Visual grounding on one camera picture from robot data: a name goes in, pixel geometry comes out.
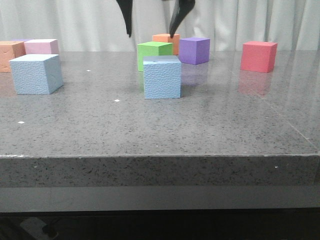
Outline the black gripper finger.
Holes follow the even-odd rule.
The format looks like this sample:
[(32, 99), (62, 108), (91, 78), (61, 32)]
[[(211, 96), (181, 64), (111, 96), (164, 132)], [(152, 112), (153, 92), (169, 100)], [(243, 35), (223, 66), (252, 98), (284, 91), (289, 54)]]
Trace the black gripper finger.
[(185, 17), (194, 8), (195, 0), (176, 0), (169, 24), (169, 34), (173, 38)]
[(126, 33), (130, 38), (132, 36), (132, 9), (133, 9), (133, 1), (132, 0), (116, 0), (118, 6), (120, 7)]

